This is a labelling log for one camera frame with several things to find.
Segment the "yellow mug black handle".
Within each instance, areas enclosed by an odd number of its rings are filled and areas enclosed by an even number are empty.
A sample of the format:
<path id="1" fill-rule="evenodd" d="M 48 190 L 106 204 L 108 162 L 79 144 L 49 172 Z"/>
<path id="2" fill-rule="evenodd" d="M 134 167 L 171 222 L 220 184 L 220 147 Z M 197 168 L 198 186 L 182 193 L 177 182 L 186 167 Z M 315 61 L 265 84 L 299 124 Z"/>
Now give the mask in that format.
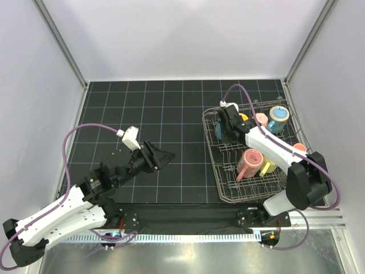
<path id="1" fill-rule="evenodd" d="M 246 121 L 246 120 L 248 120 L 249 118 L 245 115 L 245 114 L 243 114 L 243 113 L 240 113 L 240 117 L 243 119 L 243 121 Z"/>

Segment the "white mug blue handle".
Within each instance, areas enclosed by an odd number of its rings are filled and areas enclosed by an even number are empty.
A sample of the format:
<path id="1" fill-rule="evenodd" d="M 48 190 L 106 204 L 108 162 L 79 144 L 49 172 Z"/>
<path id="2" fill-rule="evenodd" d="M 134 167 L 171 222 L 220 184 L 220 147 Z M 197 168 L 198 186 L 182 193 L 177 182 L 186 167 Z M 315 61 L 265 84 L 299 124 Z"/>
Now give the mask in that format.
<path id="1" fill-rule="evenodd" d="M 214 133 L 218 140 L 222 140 L 222 131 L 221 131 L 221 123 L 220 120 L 216 123 L 214 127 Z"/>

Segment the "pink faceted mug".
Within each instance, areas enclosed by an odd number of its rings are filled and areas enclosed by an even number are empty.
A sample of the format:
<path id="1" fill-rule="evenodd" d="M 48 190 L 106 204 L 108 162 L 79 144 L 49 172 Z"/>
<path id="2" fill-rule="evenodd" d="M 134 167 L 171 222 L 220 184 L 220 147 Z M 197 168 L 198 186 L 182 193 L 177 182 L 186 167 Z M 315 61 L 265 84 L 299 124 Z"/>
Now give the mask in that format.
<path id="1" fill-rule="evenodd" d="M 269 118 L 264 113 L 256 113 L 255 117 L 261 126 L 264 126 L 265 128 L 267 127 Z"/>

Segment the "blue butterfly mug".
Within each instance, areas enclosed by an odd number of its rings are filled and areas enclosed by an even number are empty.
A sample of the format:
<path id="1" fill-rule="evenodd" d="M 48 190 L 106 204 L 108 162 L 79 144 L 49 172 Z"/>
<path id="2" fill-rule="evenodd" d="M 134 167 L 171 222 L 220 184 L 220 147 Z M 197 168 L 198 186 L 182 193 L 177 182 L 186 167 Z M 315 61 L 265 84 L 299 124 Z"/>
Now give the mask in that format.
<path id="1" fill-rule="evenodd" d="M 284 106 L 274 106 L 269 111 L 269 123 L 266 129 L 272 134 L 280 133 L 289 120 L 289 110 Z"/>

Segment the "cream yellow faceted mug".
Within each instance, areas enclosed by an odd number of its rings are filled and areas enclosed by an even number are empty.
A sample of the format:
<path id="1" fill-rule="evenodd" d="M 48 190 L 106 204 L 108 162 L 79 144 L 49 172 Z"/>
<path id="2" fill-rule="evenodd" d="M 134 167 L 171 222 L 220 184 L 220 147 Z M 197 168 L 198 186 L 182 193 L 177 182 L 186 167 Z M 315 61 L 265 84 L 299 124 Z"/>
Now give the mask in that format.
<path id="1" fill-rule="evenodd" d="M 259 176 L 263 177 L 266 174 L 272 173 L 275 171 L 276 168 L 277 165 L 274 162 L 272 161 L 264 162 L 264 164 L 259 169 Z"/>

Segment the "brown floral mug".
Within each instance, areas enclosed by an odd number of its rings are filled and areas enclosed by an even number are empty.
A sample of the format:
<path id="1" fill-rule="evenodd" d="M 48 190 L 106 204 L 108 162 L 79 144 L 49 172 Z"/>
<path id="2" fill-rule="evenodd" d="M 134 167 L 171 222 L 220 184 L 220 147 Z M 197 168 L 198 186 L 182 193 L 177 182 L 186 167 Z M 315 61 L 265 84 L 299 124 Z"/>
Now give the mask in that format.
<path id="1" fill-rule="evenodd" d="M 307 152 L 306 146 L 302 143 L 294 144 L 293 148 L 295 149 L 295 152 L 298 152 L 298 151 Z"/>

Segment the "clear glass tumbler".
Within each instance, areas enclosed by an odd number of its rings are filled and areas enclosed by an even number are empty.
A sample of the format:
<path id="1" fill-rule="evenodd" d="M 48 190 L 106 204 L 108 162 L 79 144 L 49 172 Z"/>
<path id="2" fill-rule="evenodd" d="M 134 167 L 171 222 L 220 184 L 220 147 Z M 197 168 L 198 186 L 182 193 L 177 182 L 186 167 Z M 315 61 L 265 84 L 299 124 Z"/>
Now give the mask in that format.
<path id="1" fill-rule="evenodd" d="M 277 183 L 278 183 L 278 185 L 280 186 L 280 188 L 282 190 L 284 190 L 286 188 L 286 185 L 287 185 L 287 175 L 283 171 L 280 171 L 278 173 Z"/>

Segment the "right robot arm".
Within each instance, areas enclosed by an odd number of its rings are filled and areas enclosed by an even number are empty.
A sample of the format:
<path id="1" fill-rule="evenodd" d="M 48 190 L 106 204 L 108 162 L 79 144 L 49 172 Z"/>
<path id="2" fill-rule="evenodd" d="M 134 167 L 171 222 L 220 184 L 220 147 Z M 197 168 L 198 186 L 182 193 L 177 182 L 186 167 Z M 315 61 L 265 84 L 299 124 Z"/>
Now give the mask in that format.
<path id="1" fill-rule="evenodd" d="M 286 174 L 285 190 L 263 203 L 269 215 L 277 216 L 292 209 L 305 210 L 332 191 L 321 154 L 307 154 L 285 143 L 260 126 L 256 117 L 244 121 L 234 103 L 220 102 L 217 113 L 223 140 L 235 141 L 257 150 Z"/>

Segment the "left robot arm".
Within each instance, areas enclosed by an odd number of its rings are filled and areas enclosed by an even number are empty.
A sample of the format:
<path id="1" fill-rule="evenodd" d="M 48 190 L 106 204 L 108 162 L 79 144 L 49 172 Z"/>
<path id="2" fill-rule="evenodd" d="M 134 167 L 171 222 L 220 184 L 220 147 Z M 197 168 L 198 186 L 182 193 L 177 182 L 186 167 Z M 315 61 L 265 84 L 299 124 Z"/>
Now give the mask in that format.
<path id="1" fill-rule="evenodd" d="M 111 198 L 116 190 L 141 172 L 161 170 L 174 158 L 174 153 L 149 141 L 134 151 L 124 147 L 108 154 L 97 168 L 46 208 L 23 220 L 5 221 L 3 229 L 16 266 L 36 262 L 53 246 L 85 230 L 116 227 L 122 219 Z"/>

